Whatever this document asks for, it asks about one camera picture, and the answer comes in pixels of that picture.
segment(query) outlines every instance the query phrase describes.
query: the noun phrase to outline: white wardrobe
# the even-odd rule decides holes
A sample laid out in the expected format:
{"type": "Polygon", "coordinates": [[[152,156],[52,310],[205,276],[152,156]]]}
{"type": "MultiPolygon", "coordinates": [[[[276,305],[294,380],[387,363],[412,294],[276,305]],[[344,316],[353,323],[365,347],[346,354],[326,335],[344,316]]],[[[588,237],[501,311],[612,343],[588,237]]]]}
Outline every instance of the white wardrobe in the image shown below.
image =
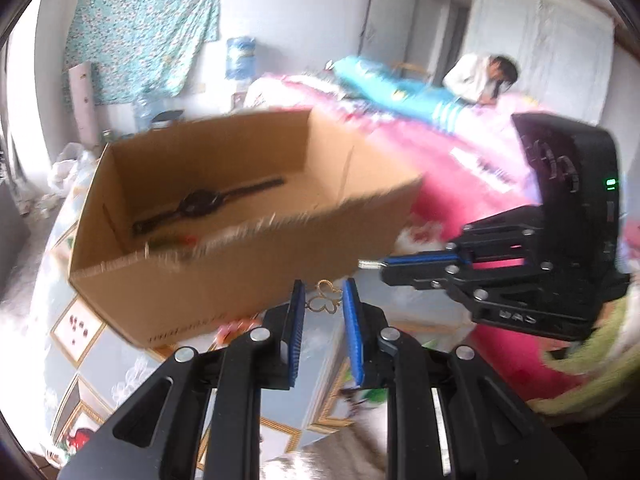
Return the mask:
{"type": "Polygon", "coordinates": [[[514,89],[550,110],[597,124],[613,56],[612,17],[585,0],[474,0],[463,52],[507,54],[514,89]]]}

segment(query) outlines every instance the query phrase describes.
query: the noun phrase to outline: black hair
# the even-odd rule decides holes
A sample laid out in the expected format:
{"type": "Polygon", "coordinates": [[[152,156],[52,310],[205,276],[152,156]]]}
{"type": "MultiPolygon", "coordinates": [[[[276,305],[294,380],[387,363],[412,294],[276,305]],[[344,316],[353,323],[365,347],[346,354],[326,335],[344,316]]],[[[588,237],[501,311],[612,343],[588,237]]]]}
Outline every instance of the black hair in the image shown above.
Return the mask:
{"type": "Polygon", "coordinates": [[[506,83],[512,85],[518,80],[520,72],[517,63],[513,59],[507,56],[494,56],[492,62],[500,66],[500,72],[504,74],[506,83]]]}

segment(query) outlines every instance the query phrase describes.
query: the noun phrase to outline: curtain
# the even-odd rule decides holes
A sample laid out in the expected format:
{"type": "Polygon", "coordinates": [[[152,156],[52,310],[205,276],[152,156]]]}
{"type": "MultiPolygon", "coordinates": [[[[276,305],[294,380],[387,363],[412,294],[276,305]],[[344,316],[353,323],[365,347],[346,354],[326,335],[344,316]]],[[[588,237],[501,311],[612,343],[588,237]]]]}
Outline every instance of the curtain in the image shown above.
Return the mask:
{"type": "Polygon", "coordinates": [[[220,0],[78,0],[66,71],[92,63],[94,102],[128,103],[145,87],[175,96],[205,41],[218,40],[220,0]]]}

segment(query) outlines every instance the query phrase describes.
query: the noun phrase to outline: patterned tablecloth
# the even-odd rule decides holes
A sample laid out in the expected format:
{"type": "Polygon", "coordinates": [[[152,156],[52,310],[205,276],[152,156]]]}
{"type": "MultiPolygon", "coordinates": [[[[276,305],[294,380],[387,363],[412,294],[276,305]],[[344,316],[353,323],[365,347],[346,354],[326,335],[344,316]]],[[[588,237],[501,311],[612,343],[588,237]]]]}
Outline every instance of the patterned tablecloth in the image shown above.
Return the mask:
{"type": "MultiPolygon", "coordinates": [[[[82,302],[66,280],[74,232],[93,172],[93,168],[81,172],[62,206],[31,304],[31,317],[46,325],[44,391],[35,392],[37,397],[42,394],[44,411],[40,407],[36,411],[44,413],[44,431],[34,431],[38,432],[42,453],[59,465],[64,465],[175,349],[130,346],[82,302]]],[[[356,282],[363,301],[383,307],[391,322],[424,343],[450,349],[470,329],[462,307],[440,291],[391,288],[370,270],[359,272],[356,282]]],[[[184,343],[206,352],[215,348],[216,334],[184,343]]],[[[375,396],[354,397],[342,392],[349,380],[340,310],[334,316],[307,312],[296,387],[288,392],[262,393],[261,460],[333,433],[349,425],[354,410],[363,403],[377,402],[375,396]]],[[[212,406],[210,403],[205,428],[212,406]]],[[[198,468],[204,464],[206,431],[198,452],[198,468]]]]}

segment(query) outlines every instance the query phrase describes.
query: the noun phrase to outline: person in white shirt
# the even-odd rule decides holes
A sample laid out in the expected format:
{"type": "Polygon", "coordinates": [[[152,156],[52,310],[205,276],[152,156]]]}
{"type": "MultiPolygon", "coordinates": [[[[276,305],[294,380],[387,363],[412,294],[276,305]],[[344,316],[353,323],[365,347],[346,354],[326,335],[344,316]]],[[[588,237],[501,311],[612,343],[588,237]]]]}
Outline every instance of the person in white shirt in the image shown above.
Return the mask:
{"type": "Polygon", "coordinates": [[[518,75],[516,62],[507,56],[465,54],[443,85],[470,104],[495,106],[501,88],[513,85],[518,75]]]}

